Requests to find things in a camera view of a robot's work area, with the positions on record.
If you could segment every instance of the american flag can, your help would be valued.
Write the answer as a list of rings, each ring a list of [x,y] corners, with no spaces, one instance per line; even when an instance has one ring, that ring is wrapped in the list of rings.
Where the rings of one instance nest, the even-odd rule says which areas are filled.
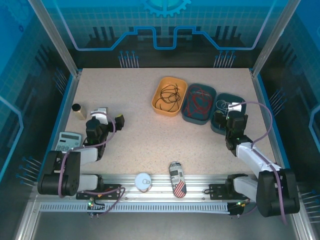
[[[152,187],[151,177],[148,173],[139,173],[134,179],[134,184],[139,191],[148,192]]]
[[[180,162],[173,161],[169,166],[169,173],[171,177],[173,194],[177,198],[183,198],[187,194],[187,186],[185,181],[185,174],[182,170]]]

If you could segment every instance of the gear logo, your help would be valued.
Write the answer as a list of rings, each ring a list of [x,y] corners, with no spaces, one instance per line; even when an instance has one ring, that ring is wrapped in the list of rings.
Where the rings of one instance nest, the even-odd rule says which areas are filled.
[[[157,17],[173,17],[180,14],[180,10],[186,10],[186,5],[191,4],[191,0],[141,0],[144,10],[149,10],[150,14]]]

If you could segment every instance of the blue wall panel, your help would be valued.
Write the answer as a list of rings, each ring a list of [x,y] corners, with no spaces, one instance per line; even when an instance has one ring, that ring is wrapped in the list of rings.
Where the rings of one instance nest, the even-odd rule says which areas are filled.
[[[137,67],[121,64],[121,51],[135,51],[140,67],[252,67],[286,3],[44,1],[79,68]],[[222,56],[228,64],[215,64]]]
[[[301,183],[320,191],[320,4],[301,0],[262,68],[288,161]]]
[[[0,239],[11,240],[70,74],[27,0],[0,1],[0,33]]]

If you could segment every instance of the black mounting plate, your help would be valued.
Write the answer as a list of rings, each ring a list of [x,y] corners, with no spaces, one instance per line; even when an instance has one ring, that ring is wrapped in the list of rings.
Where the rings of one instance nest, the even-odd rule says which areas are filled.
[[[210,200],[245,200],[243,194],[233,192],[229,194],[225,184],[209,184]]]
[[[107,192],[107,191],[111,191],[113,189],[117,189],[120,187],[121,187],[121,184],[104,184],[102,191],[92,190],[90,192],[95,192],[95,193]],[[89,200],[91,197],[96,197],[96,200],[117,200],[119,198],[119,196],[120,196],[120,192],[117,193],[116,191],[113,193],[102,195],[100,197],[98,197],[97,195],[91,195],[91,194],[87,194],[87,193],[78,192],[76,194],[75,198],[77,200]]]

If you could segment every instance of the orange bowl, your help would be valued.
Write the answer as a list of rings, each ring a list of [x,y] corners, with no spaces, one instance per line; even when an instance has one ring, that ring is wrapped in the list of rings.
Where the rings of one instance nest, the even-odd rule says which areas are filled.
[[[168,117],[178,115],[185,99],[188,84],[179,78],[166,76],[158,85],[152,99],[153,110]]]

